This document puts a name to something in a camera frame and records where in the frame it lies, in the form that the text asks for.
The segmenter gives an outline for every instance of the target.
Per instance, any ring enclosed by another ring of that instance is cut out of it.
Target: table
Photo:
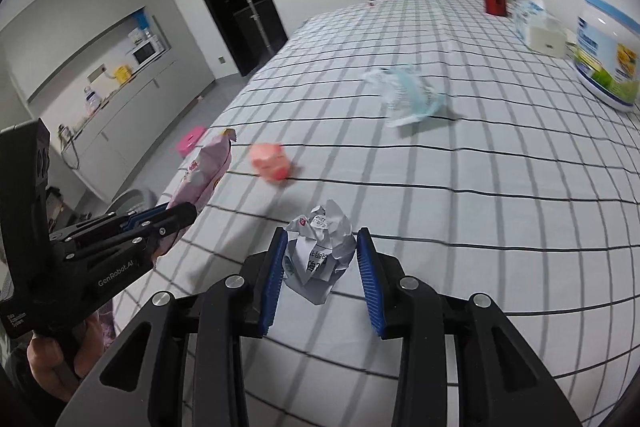
[[[447,108],[398,130],[362,78],[400,64]],[[230,171],[180,243],[116,298],[119,328],[156,291],[235,273],[276,226],[331,198],[406,273],[447,295],[491,295],[584,425],[604,419],[640,365],[637,111],[595,100],[567,60],[530,52],[481,0],[382,0],[306,22],[208,135],[227,126]],[[257,178],[254,142],[282,143],[292,179]],[[252,425],[390,425],[401,342],[374,336],[362,295],[356,262],[321,307],[283,286],[267,339],[242,344]]]

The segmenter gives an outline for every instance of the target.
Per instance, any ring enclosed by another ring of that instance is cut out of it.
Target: floor
[[[127,190],[129,188],[148,188],[157,196],[162,194],[182,162],[182,157],[175,149],[180,139],[196,126],[209,127],[246,85],[247,81],[247,78],[243,78],[239,74],[216,80],[214,87],[207,92],[203,99],[177,124],[174,124],[173,129],[148,158]],[[106,203],[88,192],[88,196],[81,201],[78,210],[82,213],[91,212],[94,216],[100,216],[107,210],[107,207]]]

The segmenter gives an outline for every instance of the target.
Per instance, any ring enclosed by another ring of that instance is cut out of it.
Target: metal pole
[[[253,15],[251,15],[251,19],[253,19],[255,21],[255,25],[258,26],[258,31],[260,32],[260,36],[264,41],[264,45],[267,46],[267,50],[271,54],[271,57],[273,57],[273,50],[271,49],[271,43],[269,42],[267,33],[264,31],[264,27],[262,26],[262,22],[260,20],[260,16],[258,15],[258,11],[255,9],[254,1],[253,0],[246,0],[246,1],[249,3],[249,8],[253,13]]]

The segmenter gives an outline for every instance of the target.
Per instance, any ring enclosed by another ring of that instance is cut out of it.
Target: dark clothing
[[[33,378],[27,344],[16,347],[5,365],[6,375],[31,412],[46,427],[54,427],[66,403],[44,391]]]

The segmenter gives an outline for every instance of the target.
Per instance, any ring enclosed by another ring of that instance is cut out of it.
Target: silver screw
[[[153,302],[154,306],[164,306],[165,304],[169,304],[170,300],[170,293],[158,292],[152,297],[151,302]]]
[[[488,308],[491,306],[491,297],[484,293],[474,295],[474,304],[480,308]]]
[[[244,277],[242,277],[241,275],[230,275],[225,280],[225,286],[231,289],[239,288],[243,284],[244,284]]]
[[[418,280],[414,277],[402,277],[400,287],[405,290],[415,290],[418,287]]]

